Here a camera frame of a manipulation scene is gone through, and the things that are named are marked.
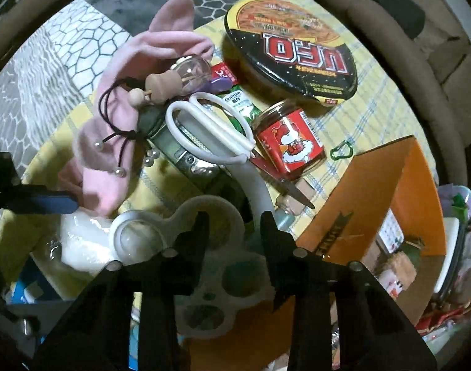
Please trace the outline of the snowman doll plaid dress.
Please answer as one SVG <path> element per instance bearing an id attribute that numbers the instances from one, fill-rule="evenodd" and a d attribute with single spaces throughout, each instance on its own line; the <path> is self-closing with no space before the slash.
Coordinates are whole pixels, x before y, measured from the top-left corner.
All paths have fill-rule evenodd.
<path id="1" fill-rule="evenodd" d="M 424 249 L 421 238 L 407 238 L 377 266 L 375 276 L 393 300 L 397 300 L 414 283 Z"/>

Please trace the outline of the white remote control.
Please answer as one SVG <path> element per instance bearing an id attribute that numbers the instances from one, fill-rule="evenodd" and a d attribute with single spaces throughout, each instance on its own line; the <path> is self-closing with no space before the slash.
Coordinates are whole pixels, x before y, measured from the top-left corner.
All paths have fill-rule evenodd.
<path id="1" fill-rule="evenodd" d="M 389 209 L 377 232 L 377 243 L 387 255 L 395 253 L 404 241 L 403 231 L 393 211 Z"/>

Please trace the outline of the white lotus-root shaped tray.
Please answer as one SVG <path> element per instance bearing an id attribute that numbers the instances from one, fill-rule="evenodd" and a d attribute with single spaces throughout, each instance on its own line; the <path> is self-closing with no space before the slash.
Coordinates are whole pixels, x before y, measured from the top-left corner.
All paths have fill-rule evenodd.
<path id="1" fill-rule="evenodd" d="M 211 339 L 231 330 L 237 312 L 274 297 L 266 259 L 246 249 L 245 226 L 236 207 L 221 197 L 201 195 L 182 203 L 166 219 L 131 210 L 113 220 L 109 237 L 121 262 L 140 263 L 173 247 L 199 212 L 210 218 L 210 239 L 199 285 L 193 293 L 175 298 L 176 322 L 186 338 Z"/>

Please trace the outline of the blue UTO sportswear box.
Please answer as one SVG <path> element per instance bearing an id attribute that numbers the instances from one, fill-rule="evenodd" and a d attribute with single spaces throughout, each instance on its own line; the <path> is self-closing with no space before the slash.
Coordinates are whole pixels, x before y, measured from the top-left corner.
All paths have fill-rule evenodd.
<path id="1" fill-rule="evenodd" d="M 13 286 L 11 304 L 33 304 L 44 297 L 46 290 L 41 272 L 32 262 L 28 262 Z"/>

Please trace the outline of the white fluffy item in bag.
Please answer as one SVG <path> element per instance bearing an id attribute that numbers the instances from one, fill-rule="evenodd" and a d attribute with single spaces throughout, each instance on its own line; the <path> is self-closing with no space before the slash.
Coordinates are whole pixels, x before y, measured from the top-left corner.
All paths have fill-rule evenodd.
<path id="1" fill-rule="evenodd" d="M 108 263 L 118 260 L 109 236 L 111 221 L 78 209 L 60 218 L 61 261 L 76 271 L 98 274 Z"/>

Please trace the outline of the pink plush toy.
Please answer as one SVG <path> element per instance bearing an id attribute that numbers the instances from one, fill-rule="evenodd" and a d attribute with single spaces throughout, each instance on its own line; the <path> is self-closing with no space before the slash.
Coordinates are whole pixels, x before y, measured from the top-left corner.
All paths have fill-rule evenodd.
<path id="1" fill-rule="evenodd" d="M 107 217 L 126 199 L 132 177 L 139 110 L 162 104 L 182 86 L 171 66 L 185 56 L 209 60 L 212 41 L 193 30 L 193 0 L 168 0 L 149 28 L 112 56 L 96 91 L 94 115 L 74 137 L 74 157 L 59 174 L 80 206 Z"/>

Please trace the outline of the grey patterned table mat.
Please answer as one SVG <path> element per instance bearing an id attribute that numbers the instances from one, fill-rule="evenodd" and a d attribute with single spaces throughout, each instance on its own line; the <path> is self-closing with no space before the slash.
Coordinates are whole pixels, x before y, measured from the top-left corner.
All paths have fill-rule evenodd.
<path id="1" fill-rule="evenodd" d="M 239 0 L 193 0 L 196 26 Z M 145 30 L 167 0 L 74 0 L 46 20 L 0 72 L 0 151 L 27 169 L 74 107 L 87 100 L 114 52 Z"/>

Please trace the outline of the white plastic container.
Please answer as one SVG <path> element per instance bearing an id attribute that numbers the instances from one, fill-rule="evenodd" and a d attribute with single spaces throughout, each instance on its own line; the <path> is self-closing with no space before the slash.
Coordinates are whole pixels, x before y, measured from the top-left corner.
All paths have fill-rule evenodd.
<path id="1" fill-rule="evenodd" d="M 444 232 L 446 242 L 446 253 L 444 262 L 439 273 L 438 280 L 434 286 L 433 293 L 439 294 L 444 286 L 444 282 L 450 270 L 454 253 L 456 251 L 456 243 L 458 240 L 458 234 L 460 229 L 460 221 L 456 217 L 444 217 Z"/>

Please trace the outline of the green carabiner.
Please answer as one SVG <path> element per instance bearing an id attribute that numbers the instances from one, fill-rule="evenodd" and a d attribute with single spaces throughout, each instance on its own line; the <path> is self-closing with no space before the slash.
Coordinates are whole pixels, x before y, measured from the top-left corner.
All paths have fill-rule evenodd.
<path id="1" fill-rule="evenodd" d="M 333 161 L 338 161 L 338 160 L 342 160 L 342 159 L 349 159 L 349 158 L 353 157 L 353 155 L 354 155 L 353 146 L 347 140 L 342 141 L 336 147 L 333 147 L 330 150 L 330 158 Z"/>

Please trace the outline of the glass bottle wooden cap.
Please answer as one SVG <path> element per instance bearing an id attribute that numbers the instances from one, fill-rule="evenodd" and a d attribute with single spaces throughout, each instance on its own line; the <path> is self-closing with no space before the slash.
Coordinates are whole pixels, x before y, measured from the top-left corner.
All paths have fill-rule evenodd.
<path id="1" fill-rule="evenodd" d="M 169 70 L 150 74 L 143 86 L 128 92 L 129 104 L 138 109 L 143 105 L 163 105 L 174 97 L 185 97 L 205 90 L 211 84 L 210 63 L 198 55 L 179 58 Z"/>

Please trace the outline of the red santa jar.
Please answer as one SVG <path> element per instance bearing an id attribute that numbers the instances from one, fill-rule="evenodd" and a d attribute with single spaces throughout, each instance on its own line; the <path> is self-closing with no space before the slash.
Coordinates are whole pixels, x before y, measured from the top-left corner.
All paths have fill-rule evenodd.
<path id="1" fill-rule="evenodd" d="M 273 166 L 289 180 L 302 177 L 326 159 L 324 144 L 295 100 L 281 100 L 260 113 L 252 130 Z"/>

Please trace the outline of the brown sofa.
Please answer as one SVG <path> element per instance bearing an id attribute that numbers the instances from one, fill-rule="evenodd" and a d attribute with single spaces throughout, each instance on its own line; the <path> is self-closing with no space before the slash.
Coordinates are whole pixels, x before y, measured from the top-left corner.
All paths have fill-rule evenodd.
<path id="1" fill-rule="evenodd" d="M 442 183 L 470 185 L 471 42 L 445 0 L 318 0 L 373 49 L 408 97 Z"/>

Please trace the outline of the UFO instant noodle bowl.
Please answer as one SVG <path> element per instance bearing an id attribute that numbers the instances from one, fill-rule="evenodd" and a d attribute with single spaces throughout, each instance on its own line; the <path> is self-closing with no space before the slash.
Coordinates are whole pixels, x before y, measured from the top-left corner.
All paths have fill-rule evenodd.
<path id="1" fill-rule="evenodd" d="M 323 106 L 356 94 L 356 63 L 344 39 L 293 2 L 240 0 L 225 14 L 225 32 L 269 85 Z"/>

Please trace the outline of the black cushion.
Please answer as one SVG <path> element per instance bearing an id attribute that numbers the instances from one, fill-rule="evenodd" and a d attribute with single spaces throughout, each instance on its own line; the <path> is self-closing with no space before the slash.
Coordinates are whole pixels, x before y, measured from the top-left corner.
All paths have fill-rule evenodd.
<path id="1" fill-rule="evenodd" d="M 413 0 L 372 0 L 382 6 L 399 24 L 409 39 L 415 39 L 424 28 L 426 14 Z"/>

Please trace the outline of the white handled scissors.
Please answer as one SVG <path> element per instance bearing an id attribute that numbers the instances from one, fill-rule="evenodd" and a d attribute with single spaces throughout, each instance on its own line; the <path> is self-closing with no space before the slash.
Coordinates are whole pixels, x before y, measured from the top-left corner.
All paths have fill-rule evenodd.
<path id="1" fill-rule="evenodd" d="M 224 111 L 229 112 L 240 123 L 244 130 L 243 133 L 237 131 L 234 126 L 222 120 L 211 110 L 206 109 L 200 103 L 201 100 L 205 100 L 211 105 L 217 105 L 224 109 Z M 203 150 L 187 139 L 176 125 L 176 119 L 187 115 L 201 125 L 201 130 L 205 131 L 209 137 L 213 137 L 217 144 L 221 145 L 225 151 L 228 151 L 228 154 L 216 156 L 211 148 Z M 194 156 L 205 162 L 225 167 L 229 165 L 243 165 L 250 162 L 269 176 L 284 192 L 298 200 L 299 203 L 313 209 L 314 205 L 311 201 L 260 155 L 256 150 L 257 142 L 250 125 L 240 113 L 235 111 L 223 99 L 208 92 L 195 92 L 187 100 L 176 100 L 169 104 L 165 114 L 165 123 L 174 139 L 184 149 L 193 153 Z"/>

